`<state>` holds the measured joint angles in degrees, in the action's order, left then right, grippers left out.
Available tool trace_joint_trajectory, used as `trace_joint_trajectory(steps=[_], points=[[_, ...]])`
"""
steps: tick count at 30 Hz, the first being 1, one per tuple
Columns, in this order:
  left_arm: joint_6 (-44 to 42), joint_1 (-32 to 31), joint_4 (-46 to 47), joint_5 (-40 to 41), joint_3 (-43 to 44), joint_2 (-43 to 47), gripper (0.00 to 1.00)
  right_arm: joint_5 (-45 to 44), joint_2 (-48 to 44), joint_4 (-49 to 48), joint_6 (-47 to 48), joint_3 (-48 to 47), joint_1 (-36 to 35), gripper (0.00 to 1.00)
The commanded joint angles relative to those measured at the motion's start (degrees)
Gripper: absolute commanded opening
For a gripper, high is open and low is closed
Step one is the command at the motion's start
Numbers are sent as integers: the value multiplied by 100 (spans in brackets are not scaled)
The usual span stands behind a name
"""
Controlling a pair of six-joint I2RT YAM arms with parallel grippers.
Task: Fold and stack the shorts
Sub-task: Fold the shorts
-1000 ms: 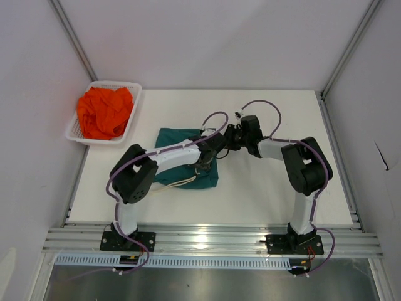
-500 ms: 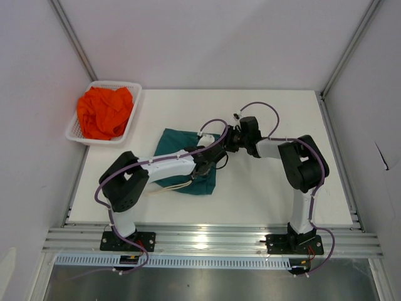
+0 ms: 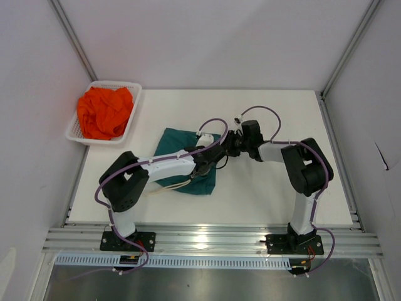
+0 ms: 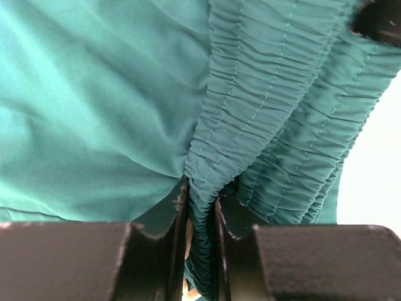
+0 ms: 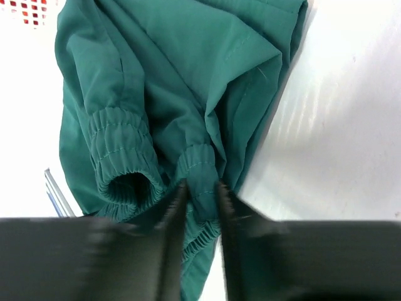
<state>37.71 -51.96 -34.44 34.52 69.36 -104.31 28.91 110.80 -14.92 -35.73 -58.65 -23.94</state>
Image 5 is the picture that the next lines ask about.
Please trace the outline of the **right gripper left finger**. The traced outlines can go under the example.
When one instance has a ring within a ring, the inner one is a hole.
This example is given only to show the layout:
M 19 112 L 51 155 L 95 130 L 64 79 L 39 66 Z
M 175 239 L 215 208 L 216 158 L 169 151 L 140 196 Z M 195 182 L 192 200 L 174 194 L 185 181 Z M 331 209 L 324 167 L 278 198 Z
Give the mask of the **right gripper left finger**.
M 188 188 L 129 223 L 1 220 L 2 300 L 178 300 Z

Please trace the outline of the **green shorts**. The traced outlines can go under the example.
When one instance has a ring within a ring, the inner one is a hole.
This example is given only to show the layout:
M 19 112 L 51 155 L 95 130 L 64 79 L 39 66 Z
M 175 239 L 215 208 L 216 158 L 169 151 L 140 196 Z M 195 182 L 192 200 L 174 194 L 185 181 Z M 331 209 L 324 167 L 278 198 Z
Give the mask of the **green shorts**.
M 301 43 L 306 1 L 67 1 L 60 161 L 84 214 L 128 222 L 185 180 L 182 300 L 198 300 L 220 229 Z

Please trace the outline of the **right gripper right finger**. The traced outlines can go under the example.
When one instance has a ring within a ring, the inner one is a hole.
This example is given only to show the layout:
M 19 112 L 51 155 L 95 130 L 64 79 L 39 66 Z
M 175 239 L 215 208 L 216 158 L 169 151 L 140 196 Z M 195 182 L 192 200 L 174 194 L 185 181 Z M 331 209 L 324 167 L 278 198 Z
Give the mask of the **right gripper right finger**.
M 228 300 L 399 300 L 400 223 L 276 221 L 217 185 Z

